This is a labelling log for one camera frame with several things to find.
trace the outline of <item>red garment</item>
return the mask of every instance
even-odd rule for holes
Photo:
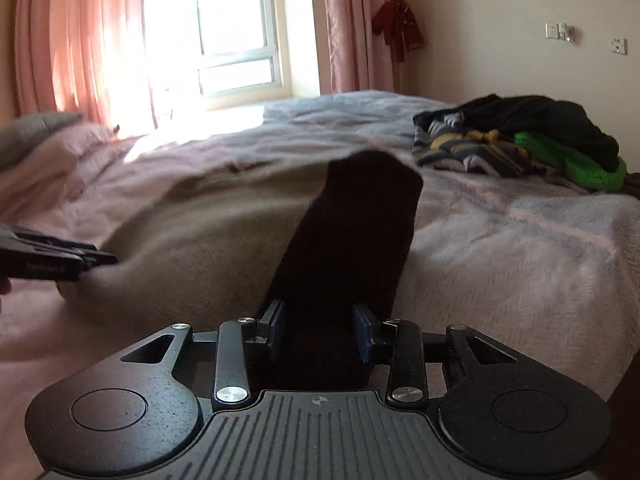
[[[389,0],[380,7],[371,20],[371,27],[374,34],[384,32],[385,43],[393,47],[399,62],[404,61],[405,50],[424,47],[424,38],[405,0]]]

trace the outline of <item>sunlight on bed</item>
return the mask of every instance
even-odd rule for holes
[[[204,140],[257,128],[263,121],[264,105],[214,110],[174,120],[161,126],[154,133],[141,137],[127,153],[124,163],[192,140]]]

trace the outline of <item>beige fabric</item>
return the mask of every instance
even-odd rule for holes
[[[145,333],[176,322],[214,330],[253,315],[326,169],[277,163],[189,178],[107,241],[119,264],[60,291],[100,323]]]

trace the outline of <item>gray pillow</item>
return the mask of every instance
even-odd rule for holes
[[[76,124],[78,112],[44,112],[21,117],[0,130],[0,171],[23,160],[44,139],[56,131]]]

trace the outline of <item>curtain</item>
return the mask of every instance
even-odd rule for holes
[[[18,0],[15,57],[22,114],[81,110],[124,136],[156,126],[142,0]]]
[[[371,19],[386,0],[325,0],[332,91],[394,91],[391,50]]]

